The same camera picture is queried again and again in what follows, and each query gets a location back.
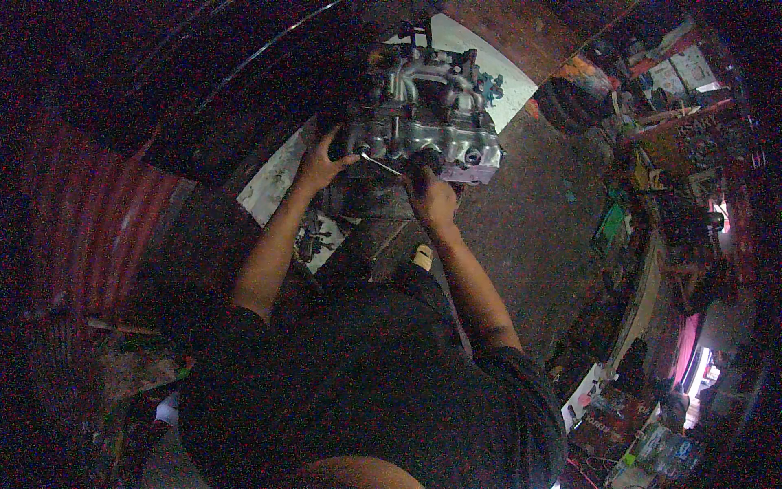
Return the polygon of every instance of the concrete floor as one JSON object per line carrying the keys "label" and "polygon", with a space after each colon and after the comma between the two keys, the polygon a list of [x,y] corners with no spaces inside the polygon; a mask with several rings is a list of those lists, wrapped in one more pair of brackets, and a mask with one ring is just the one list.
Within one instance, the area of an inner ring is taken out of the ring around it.
{"label": "concrete floor", "polygon": [[604,205],[600,133],[567,138],[522,110],[500,134],[508,153],[488,185],[470,188],[457,214],[530,354],[551,346],[586,303],[599,264],[590,238]]}

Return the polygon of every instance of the red wire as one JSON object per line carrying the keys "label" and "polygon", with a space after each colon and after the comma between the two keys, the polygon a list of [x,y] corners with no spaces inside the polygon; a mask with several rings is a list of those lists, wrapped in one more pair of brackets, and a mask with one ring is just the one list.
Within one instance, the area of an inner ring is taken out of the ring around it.
{"label": "red wire", "polygon": [[600,488],[599,488],[599,487],[598,487],[598,486],[597,486],[597,485],[596,485],[594,482],[592,482],[592,480],[591,480],[591,479],[590,479],[590,478],[589,478],[589,477],[588,477],[588,476],[587,476],[587,475],[584,473],[584,471],[583,471],[583,470],[581,470],[581,466],[580,466],[580,465],[579,465],[577,462],[574,462],[574,461],[572,461],[570,458],[568,458],[568,463],[569,463],[570,465],[572,465],[572,466],[576,467],[576,468],[578,469],[579,473],[580,473],[582,476],[584,476],[584,479],[586,479],[586,481],[587,481],[588,483],[592,484],[592,487],[594,487],[594,489],[600,489]]}

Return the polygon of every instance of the black t-shirt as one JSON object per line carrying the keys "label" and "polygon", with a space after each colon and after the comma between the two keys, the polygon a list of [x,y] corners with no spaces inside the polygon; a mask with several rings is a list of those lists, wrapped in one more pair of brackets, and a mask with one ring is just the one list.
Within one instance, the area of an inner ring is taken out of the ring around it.
{"label": "black t-shirt", "polygon": [[360,289],[270,335],[220,297],[184,298],[156,310],[201,349],[180,426],[215,487],[262,487],[338,455],[386,460],[430,489],[549,489],[564,468],[542,370],[509,347],[478,345],[470,360],[422,302]]}

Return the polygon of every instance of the hand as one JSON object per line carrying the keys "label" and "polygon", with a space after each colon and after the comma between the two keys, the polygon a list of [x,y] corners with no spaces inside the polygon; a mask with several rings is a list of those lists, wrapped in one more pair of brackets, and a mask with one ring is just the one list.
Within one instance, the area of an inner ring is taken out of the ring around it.
{"label": "hand", "polygon": [[361,158],[358,155],[345,156],[337,161],[328,158],[328,147],[337,132],[339,132],[339,125],[307,150],[293,180],[294,187],[314,195],[318,190],[328,187],[328,184],[346,166],[356,163]]}
{"label": "hand", "polygon": [[407,196],[415,217],[430,233],[440,236],[452,232],[456,211],[456,192],[450,183],[437,178],[429,166],[424,166],[415,180],[404,175]]}

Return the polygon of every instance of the pink cloth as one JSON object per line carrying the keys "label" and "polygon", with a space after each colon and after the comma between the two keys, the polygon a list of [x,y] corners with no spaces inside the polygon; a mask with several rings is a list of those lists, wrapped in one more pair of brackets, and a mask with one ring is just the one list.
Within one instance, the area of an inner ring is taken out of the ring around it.
{"label": "pink cloth", "polygon": [[695,339],[698,337],[698,321],[701,315],[692,315],[684,319],[684,324],[679,330],[679,354],[676,356],[676,367],[673,372],[673,385],[678,384],[687,374],[690,364],[690,356],[695,348]]}

